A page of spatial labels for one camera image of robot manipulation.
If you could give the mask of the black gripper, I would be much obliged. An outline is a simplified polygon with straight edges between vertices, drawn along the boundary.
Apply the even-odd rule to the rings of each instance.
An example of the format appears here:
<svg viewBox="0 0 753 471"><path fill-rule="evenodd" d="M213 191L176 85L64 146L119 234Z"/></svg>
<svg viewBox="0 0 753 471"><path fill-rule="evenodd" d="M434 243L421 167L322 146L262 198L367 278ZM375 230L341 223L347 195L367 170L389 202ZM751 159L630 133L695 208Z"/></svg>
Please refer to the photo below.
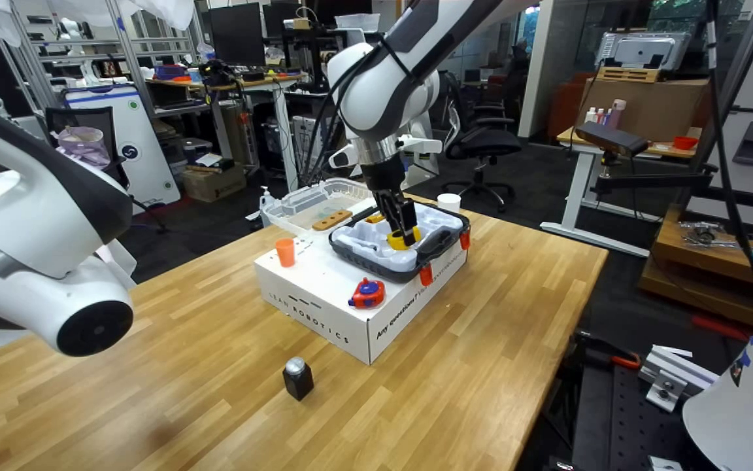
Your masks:
<svg viewBox="0 0 753 471"><path fill-rule="evenodd" d="M367 185L379 209L387 209L389 236L400 236L402 240L419 240L417 236L417 208L400 191L406 181L406 167L400 157L389 157L385 163L375 163L364 167Z"/></svg>

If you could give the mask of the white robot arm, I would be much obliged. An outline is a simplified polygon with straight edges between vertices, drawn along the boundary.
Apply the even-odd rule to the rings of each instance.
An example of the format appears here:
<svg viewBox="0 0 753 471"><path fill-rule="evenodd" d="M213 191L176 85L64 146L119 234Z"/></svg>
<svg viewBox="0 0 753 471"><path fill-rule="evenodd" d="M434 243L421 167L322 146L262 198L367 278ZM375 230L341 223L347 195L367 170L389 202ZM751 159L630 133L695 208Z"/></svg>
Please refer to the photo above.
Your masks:
<svg viewBox="0 0 753 471"><path fill-rule="evenodd" d="M333 103L358 153L387 243L421 240L414 202L400 191L402 163L392 136L414 119L411 98L502 0L411 0L379 45L356 43L328 64Z"/></svg>

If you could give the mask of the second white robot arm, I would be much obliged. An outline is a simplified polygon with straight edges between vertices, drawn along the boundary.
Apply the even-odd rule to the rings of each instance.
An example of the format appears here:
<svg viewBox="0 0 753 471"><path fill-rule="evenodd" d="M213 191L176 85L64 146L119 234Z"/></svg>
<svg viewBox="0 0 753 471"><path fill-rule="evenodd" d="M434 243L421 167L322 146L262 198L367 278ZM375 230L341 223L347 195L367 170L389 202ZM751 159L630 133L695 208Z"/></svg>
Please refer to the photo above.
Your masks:
<svg viewBox="0 0 753 471"><path fill-rule="evenodd" d="M134 327L134 202L108 172L0 119L0 329L95 357Z"/></svg>

